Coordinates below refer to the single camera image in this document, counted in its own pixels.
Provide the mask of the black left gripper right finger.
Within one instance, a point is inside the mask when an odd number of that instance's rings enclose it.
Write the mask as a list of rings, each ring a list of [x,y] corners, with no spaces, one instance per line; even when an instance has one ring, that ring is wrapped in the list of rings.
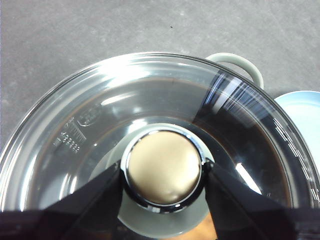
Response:
[[[318,240],[320,210],[289,208],[206,163],[206,202],[219,240]]]

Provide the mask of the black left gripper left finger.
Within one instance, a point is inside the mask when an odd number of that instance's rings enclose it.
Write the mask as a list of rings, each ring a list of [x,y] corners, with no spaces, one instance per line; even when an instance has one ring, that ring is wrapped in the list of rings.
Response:
[[[120,211],[123,186],[116,162],[72,194],[44,209],[0,214],[2,240],[89,240],[111,234]]]

